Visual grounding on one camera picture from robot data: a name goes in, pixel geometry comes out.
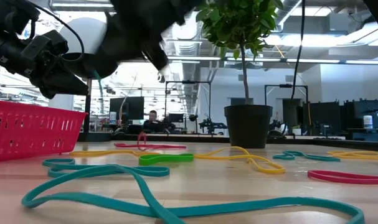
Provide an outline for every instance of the black pot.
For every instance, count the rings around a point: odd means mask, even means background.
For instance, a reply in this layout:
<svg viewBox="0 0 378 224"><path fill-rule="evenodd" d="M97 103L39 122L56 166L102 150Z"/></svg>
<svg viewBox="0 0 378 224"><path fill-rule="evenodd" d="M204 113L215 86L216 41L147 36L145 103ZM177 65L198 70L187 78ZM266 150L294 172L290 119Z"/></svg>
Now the black pot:
<svg viewBox="0 0 378 224"><path fill-rule="evenodd" d="M265 105L225 107L230 144L243 148L264 149L273 108Z"/></svg>

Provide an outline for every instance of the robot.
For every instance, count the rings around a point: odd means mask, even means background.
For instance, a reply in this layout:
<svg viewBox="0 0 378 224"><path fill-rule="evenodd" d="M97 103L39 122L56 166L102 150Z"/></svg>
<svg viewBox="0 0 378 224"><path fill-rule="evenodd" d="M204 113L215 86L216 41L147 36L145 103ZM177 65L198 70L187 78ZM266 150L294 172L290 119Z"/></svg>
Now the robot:
<svg viewBox="0 0 378 224"><path fill-rule="evenodd" d="M183 25L184 15L203 0L110 2L116 13L105 12L106 30L94 53L86 54L82 40L71 29L82 52L66 54L69 44L56 30L35 36L38 9L49 12L28 0L0 0L0 66L27 77L49 99L56 94L87 95L88 86L79 77L105 78L125 60L146 58L161 71L168 64L159 44L161 33L175 22ZM31 35L21 40L17 35L22 34L29 21Z"/></svg>

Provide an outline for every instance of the wooden table surface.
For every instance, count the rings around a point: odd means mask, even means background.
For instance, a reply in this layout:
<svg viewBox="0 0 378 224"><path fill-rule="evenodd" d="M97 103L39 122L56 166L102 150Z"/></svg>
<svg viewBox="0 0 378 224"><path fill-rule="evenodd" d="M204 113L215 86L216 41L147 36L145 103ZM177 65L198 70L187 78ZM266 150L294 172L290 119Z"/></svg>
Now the wooden table surface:
<svg viewBox="0 0 378 224"><path fill-rule="evenodd" d="M113 143L77 144L75 150L115 149ZM189 152L195 153L205 153L228 146L227 144L194 143L185 143L185 145L188 146ZM272 158L272 155L279 154L284 150L326 156L327 151L340 149L323 146L268 145L266 149L251 150L250 152ZM168 151L168 153L172 152L182 153L183 151ZM236 154L240 153L237 151L220 153L221 156ZM51 157L60 156L0 162L0 223L163 223L155 218L140 217L74 202L53 201L33 210L23 208L22 197L49 179L47 168L41 166L41 161ZM129 154L78 158L76 160L78 164L138 165L138 159ZM198 159L190 163L166 164L171 168L169 177L145 177L145 179L155 197L165 207L208 205L275 197L318 197L357 206L364 211L366 223L378 223L378 185L335 184L311 180L306 176L306 171L310 169L378 175L378 161L321 162L297 158L294 161L276 160L275 162L286 167L285 174L258 172L245 160L207 161ZM136 182L131 177L122 177L121 175L74 180L49 190L46 194L73 191L90 192L128 202L146 204ZM184 221L187 223L338 224L346 223L348 219L347 215L329 209L281 207L256 212L185 218Z"/></svg>

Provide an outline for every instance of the man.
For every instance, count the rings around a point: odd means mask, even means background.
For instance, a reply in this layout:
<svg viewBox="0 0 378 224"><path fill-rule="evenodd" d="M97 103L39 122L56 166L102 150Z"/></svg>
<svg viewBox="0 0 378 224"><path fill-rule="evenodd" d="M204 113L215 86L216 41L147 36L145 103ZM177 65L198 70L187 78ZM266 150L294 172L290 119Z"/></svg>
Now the man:
<svg viewBox="0 0 378 224"><path fill-rule="evenodd" d="M155 133L164 132L163 123L157 120L157 111L155 110L150 111L149 120L143 123L143 129L145 131L151 131Z"/></svg>

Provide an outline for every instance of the basket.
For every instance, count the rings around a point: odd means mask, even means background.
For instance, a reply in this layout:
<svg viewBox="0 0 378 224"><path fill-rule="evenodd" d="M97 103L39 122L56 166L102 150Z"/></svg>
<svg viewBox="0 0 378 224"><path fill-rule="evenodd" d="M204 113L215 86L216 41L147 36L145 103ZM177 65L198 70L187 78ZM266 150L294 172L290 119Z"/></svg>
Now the basket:
<svg viewBox="0 0 378 224"><path fill-rule="evenodd" d="M0 161L71 152L85 116L0 101Z"/></svg>

